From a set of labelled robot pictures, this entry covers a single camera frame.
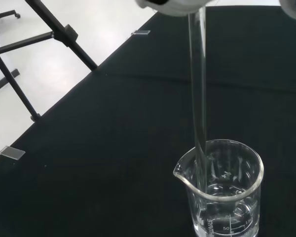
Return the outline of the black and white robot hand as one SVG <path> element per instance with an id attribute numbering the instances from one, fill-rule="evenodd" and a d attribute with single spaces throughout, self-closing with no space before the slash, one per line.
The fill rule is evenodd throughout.
<path id="1" fill-rule="evenodd" d="M 140 8 L 149 7 L 169 16 L 186 16 L 195 13 L 211 0 L 136 0 Z M 296 20 L 296 0 L 280 0 L 282 10 Z"/>

